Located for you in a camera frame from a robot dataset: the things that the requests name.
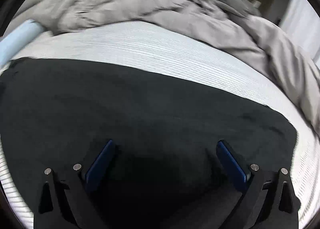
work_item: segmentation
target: white wall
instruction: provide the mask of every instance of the white wall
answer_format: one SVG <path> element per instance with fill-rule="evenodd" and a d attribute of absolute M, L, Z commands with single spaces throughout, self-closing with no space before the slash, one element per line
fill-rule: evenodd
<path fill-rule="evenodd" d="M 319 60 L 320 18 L 308 0 L 290 0 L 279 26 L 295 45 L 305 50 L 315 62 Z"/>
<path fill-rule="evenodd" d="M 274 0 L 264 15 L 270 22 L 276 23 L 278 19 L 282 19 L 290 0 Z"/>

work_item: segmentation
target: light blue pillow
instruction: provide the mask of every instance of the light blue pillow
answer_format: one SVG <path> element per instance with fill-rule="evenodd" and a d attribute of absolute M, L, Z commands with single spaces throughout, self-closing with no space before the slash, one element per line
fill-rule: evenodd
<path fill-rule="evenodd" d="M 44 27 L 26 20 L 0 42 L 0 68 L 10 61 L 24 46 L 44 32 Z"/>

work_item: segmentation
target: white striped mattress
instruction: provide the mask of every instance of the white striped mattress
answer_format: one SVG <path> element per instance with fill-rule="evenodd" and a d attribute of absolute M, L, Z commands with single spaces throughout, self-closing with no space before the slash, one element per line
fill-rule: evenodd
<path fill-rule="evenodd" d="M 235 57 L 189 37 L 139 21 L 59 36 L 50 36 L 46 32 L 15 58 L 25 56 L 90 60 L 135 67 L 202 83 L 268 105 L 283 114 L 297 130 L 291 178 L 301 201 L 299 228 L 303 228 L 319 209 L 318 137 L 276 85 Z M 0 181 L 17 217 L 26 228 L 33 228 L 33 214 L 14 186 L 1 143 Z"/>

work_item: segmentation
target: black towel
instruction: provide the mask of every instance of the black towel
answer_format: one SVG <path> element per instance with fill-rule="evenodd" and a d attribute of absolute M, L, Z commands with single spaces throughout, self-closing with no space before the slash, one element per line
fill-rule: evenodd
<path fill-rule="evenodd" d="M 115 224 L 155 221 L 219 187 L 220 139 L 262 169 L 291 166 L 296 130 L 280 113 L 210 86 L 119 65 L 30 58 L 14 61 L 0 82 L 1 141 L 32 211 L 44 170 L 72 168 L 95 137 L 119 147 L 93 195 Z"/>

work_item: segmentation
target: gray blanket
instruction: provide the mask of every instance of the gray blanket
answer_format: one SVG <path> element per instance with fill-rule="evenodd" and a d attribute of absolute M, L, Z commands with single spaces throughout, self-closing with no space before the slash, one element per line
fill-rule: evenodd
<path fill-rule="evenodd" d="M 230 53 L 276 83 L 320 135 L 320 73 L 285 33 L 217 0 L 44 0 L 33 19 L 53 34 L 142 20 Z"/>

